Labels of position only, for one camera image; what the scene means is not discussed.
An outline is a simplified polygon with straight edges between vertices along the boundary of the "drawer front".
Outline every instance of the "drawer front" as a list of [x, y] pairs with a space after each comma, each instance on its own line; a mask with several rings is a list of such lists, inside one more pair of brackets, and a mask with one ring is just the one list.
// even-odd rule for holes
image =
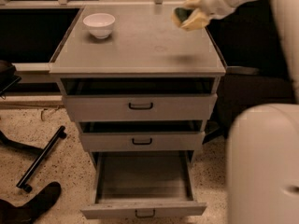
[[79, 138], [85, 151], [198, 150], [205, 132], [200, 133], [82, 133]]
[[193, 195], [185, 152], [126, 152], [99, 155], [93, 203], [87, 219], [201, 216], [205, 203]]
[[64, 97], [72, 121], [206, 120], [217, 95], [186, 97]]

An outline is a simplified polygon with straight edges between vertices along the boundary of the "cabinet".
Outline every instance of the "cabinet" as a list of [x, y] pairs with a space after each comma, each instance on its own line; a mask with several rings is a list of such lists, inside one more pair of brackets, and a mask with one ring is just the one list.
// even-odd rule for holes
[[[198, 216], [206, 209], [190, 170], [224, 68], [205, 30], [191, 35], [166, 22], [173, 7], [85, 7], [51, 68], [97, 171], [86, 218]], [[82, 27], [94, 11], [117, 19], [107, 40]], [[149, 30], [128, 22], [150, 22]]]

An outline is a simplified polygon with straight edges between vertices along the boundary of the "floor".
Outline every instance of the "floor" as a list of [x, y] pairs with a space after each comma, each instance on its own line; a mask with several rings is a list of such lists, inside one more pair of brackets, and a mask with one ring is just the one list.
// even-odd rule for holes
[[49, 182], [58, 181], [62, 195], [58, 202], [36, 224], [224, 224], [227, 192], [225, 187], [225, 142], [217, 138], [196, 154], [192, 168], [196, 196], [206, 202], [200, 217], [168, 217], [147, 219], [87, 220], [80, 208], [90, 203], [95, 170], [89, 155], [78, 140], [78, 131], [64, 108], [0, 109], [0, 130], [11, 140], [44, 147], [57, 129], [65, 126], [67, 137], [59, 140], [29, 180], [30, 194], [16, 188], [22, 174], [35, 159], [33, 156], [0, 146], [0, 199], [19, 206], [32, 199]]

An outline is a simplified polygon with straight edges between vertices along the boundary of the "black chair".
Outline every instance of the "black chair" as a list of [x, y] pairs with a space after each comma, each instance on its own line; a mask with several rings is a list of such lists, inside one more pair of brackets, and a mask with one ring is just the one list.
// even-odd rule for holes
[[270, 0], [250, 2], [206, 28], [226, 65], [212, 119], [219, 128], [204, 143], [227, 133], [235, 118], [255, 105], [295, 104]]
[[[15, 71], [16, 68], [13, 64], [8, 63], [6, 61], [0, 61], [0, 96], [1, 97], [4, 97], [6, 91], [9, 90], [9, 88], [14, 86], [16, 83], [18, 83], [21, 80], [21, 77], [14, 75]], [[23, 143], [10, 140], [0, 131], [0, 145], [4, 145], [5, 147], [18, 149], [20, 151], [36, 155], [35, 161], [32, 163], [32, 165], [29, 167], [27, 172], [24, 174], [24, 176], [17, 184], [18, 188], [24, 189], [26, 192], [30, 192], [32, 190], [32, 187], [26, 182], [34, 173], [34, 171], [39, 166], [39, 164], [44, 160], [44, 158], [50, 152], [50, 150], [55, 145], [58, 138], [62, 138], [62, 139], [66, 138], [66, 133], [64, 132], [64, 129], [65, 126], [61, 126], [44, 148], [32, 147]]]

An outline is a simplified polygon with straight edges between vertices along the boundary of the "gray tabletop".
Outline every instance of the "gray tabletop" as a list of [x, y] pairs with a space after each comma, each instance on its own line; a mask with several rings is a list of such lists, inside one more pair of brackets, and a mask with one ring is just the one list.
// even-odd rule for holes
[[[171, 21], [176, 5], [85, 7], [52, 74], [222, 76], [224, 68], [205, 29], [185, 32]], [[83, 19], [96, 12], [116, 18], [113, 33], [96, 39]]]

